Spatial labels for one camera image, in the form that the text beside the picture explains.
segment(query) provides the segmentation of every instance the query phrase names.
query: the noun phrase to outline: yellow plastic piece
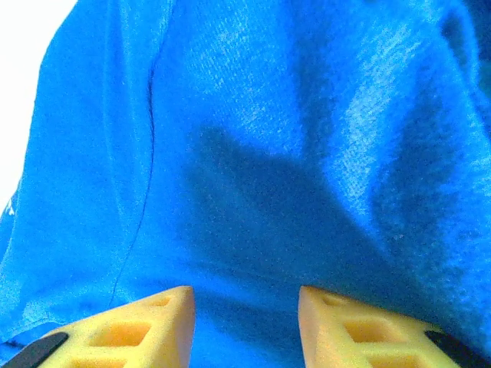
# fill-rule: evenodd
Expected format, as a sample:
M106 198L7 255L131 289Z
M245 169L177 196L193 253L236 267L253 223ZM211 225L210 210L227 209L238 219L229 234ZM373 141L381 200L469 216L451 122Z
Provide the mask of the yellow plastic piece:
M298 322L306 368L459 368L425 336L438 327L315 287Z
M60 327L63 343L41 368L188 367L193 289L182 286Z

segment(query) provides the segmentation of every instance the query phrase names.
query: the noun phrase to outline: textured cloth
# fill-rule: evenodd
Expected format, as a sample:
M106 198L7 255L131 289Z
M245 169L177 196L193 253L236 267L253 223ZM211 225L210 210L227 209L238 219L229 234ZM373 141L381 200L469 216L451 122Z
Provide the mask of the textured cloth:
M183 284L192 367L302 366L305 284L491 357L474 29L447 0L80 0L0 222L4 359Z

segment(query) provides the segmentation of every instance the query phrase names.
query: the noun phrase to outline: blue fabric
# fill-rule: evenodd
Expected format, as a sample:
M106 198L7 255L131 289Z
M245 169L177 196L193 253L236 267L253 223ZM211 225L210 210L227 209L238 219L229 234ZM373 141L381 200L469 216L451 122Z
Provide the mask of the blue fabric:
M188 284L192 367L299 367L312 284L491 357L477 40L457 1L79 0L0 222L0 341Z

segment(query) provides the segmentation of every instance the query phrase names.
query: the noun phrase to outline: white background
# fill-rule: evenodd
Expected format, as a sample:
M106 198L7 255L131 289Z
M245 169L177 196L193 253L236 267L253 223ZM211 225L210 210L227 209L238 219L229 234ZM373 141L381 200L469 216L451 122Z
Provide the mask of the white background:
M41 60L77 0L0 0L0 214L24 165Z

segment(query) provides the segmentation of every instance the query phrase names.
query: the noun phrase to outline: white wall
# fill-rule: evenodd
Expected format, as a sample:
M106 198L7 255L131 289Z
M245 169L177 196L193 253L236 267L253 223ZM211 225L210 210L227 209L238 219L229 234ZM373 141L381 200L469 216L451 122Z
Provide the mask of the white wall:
M41 60L77 0L0 0L0 213L24 165Z

